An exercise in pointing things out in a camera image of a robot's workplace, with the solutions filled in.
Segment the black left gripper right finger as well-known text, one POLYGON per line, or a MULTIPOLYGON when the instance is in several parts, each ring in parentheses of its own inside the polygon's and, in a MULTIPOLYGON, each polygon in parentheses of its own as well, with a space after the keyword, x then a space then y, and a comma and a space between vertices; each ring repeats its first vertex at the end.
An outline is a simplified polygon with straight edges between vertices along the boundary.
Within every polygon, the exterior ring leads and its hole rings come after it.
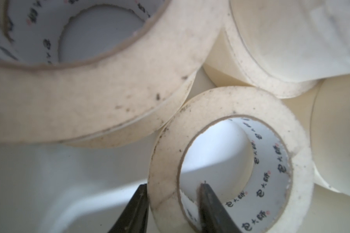
POLYGON ((200 185, 197 198, 202 233, 241 233, 209 184, 200 185))

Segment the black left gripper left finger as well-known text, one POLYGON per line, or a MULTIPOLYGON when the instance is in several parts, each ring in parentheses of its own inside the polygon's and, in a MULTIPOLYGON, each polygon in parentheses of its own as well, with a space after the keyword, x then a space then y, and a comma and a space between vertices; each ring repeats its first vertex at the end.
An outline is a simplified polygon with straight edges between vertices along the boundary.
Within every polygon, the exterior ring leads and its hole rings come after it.
POLYGON ((146 233, 148 214, 147 184, 140 184, 108 233, 146 233))

